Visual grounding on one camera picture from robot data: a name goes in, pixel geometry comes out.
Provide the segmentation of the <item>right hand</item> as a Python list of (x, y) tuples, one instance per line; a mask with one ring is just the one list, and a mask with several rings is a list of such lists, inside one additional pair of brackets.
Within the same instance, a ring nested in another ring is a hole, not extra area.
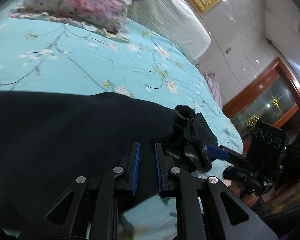
[(258, 199), (259, 199), (259, 196), (257, 196), (254, 193), (252, 193), (252, 194), (244, 194), (243, 193), (243, 191), (244, 191), (243, 187), (241, 187), (239, 185), (239, 183), (237, 183), (237, 182), (232, 182), (232, 184), (231, 184), (231, 190), (248, 207), (252, 207), (258, 201)]

